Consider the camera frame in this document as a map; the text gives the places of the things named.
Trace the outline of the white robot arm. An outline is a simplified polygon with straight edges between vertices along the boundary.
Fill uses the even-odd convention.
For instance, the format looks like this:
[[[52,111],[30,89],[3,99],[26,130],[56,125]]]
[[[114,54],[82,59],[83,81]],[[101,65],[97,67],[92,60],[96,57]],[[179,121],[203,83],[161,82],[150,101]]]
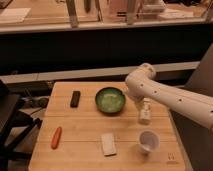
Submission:
[[[151,98],[213,131],[213,97],[154,81],[155,68],[143,63],[125,78],[127,94],[133,101]]]

